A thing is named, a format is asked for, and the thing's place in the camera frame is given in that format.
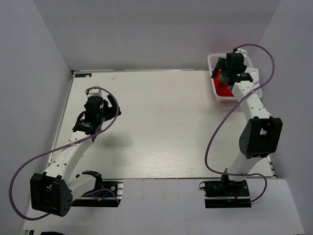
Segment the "red t shirt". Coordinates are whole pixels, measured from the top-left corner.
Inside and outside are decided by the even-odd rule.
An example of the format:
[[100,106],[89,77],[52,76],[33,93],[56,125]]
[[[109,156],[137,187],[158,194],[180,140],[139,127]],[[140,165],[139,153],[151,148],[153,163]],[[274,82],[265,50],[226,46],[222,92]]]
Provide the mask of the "red t shirt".
[[232,92],[228,88],[228,86],[224,83],[221,83],[218,78],[213,79],[214,87],[216,90],[216,94],[222,97],[233,97]]

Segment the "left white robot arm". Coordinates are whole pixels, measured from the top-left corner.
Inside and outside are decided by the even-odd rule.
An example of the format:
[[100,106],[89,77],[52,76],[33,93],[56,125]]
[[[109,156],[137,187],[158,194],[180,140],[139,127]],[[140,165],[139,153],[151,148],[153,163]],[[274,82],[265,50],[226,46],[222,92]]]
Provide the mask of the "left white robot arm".
[[43,173],[35,173],[31,177],[32,209],[63,217],[76,199],[99,195],[103,191],[101,173],[85,170],[74,178],[71,175],[100,134],[103,123],[115,120],[121,111],[112,95],[104,99],[100,94],[88,95],[84,108],[72,129],[69,146],[62,148]]

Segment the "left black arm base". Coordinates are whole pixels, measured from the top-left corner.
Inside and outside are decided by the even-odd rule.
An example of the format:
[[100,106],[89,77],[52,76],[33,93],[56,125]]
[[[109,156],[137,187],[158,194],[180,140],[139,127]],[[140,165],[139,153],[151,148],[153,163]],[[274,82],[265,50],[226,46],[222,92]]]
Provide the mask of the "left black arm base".
[[73,207],[117,208],[123,194],[122,179],[104,179],[96,171],[77,174],[69,184]]

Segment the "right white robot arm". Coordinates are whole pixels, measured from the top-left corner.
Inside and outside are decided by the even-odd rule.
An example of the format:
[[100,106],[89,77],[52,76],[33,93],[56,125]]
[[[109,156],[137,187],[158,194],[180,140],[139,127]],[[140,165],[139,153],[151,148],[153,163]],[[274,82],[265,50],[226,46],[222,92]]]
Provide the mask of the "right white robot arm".
[[259,71],[250,67],[242,53],[231,52],[218,58],[211,78],[229,88],[246,119],[239,138],[240,152],[224,170],[223,174],[228,178],[221,182],[222,192],[233,195],[239,188],[238,182],[245,180],[260,160],[276,151],[283,123],[280,118],[273,117],[260,100]]

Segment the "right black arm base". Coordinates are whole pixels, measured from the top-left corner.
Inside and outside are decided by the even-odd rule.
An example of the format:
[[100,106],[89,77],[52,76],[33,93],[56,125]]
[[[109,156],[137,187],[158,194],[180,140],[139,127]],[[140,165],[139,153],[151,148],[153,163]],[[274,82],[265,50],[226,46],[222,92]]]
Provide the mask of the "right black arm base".
[[251,208],[246,180],[231,181],[222,175],[220,180],[202,181],[206,209]]

